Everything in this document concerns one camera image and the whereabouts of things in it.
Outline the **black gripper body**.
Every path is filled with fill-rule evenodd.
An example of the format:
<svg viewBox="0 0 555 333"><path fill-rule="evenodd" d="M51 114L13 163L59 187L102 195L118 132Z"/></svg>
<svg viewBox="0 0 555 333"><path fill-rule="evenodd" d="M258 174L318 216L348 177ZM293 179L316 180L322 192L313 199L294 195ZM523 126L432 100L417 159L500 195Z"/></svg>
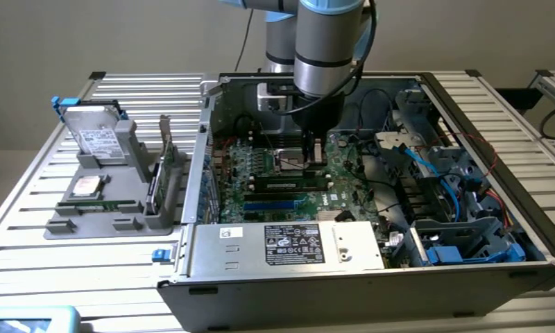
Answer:
<svg viewBox="0 0 555 333"><path fill-rule="evenodd" d="M342 93L328 97L325 101L300 112L290 118L304 133L324 135L340 122L345 96Z"/></svg>

